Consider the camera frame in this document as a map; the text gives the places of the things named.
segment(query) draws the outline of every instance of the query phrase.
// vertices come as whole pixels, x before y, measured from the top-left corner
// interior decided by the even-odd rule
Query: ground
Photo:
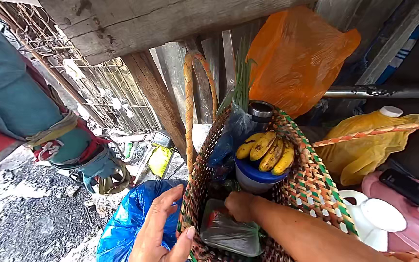
[[[194,125],[200,150],[210,125]],[[133,158],[144,153],[144,148]],[[34,164],[33,154],[18,148],[0,163],[0,262],[94,262],[104,226],[127,191],[91,194],[50,166]],[[174,154],[168,173],[183,162]],[[129,166],[137,175],[138,165]],[[170,179],[188,180],[184,164]],[[157,180],[148,172],[139,181]]]

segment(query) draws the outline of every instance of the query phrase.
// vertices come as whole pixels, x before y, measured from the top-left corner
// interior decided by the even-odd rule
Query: bunch of bananas
[[[274,131],[256,133],[247,138],[236,152],[236,158],[250,156],[251,161],[261,159],[259,170],[269,171],[274,175],[282,175],[294,160],[292,144],[276,136]]]

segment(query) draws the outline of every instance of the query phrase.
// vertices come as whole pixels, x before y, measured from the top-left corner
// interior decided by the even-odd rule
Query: blue lid
[[[241,170],[241,172],[247,176],[249,179],[262,183],[262,184],[274,184],[279,181],[282,181],[289,172],[285,172],[283,175],[273,175],[271,171],[263,172],[259,171],[258,168],[255,168],[259,165],[260,161],[250,161],[249,158],[244,159],[237,159],[234,156],[234,160],[236,162],[237,167]]]

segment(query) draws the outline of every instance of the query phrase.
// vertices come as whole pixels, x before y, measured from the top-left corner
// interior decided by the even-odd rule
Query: wire mesh
[[[91,108],[110,128],[127,134],[151,133],[159,129],[157,116],[120,58],[90,65],[43,8],[0,2],[13,28],[30,50],[43,57],[53,70],[68,75]]]

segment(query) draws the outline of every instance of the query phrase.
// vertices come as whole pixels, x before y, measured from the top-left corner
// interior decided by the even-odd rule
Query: black phone
[[[409,176],[401,174],[394,169],[387,169],[379,177],[379,180],[416,205],[419,205],[419,183]]]

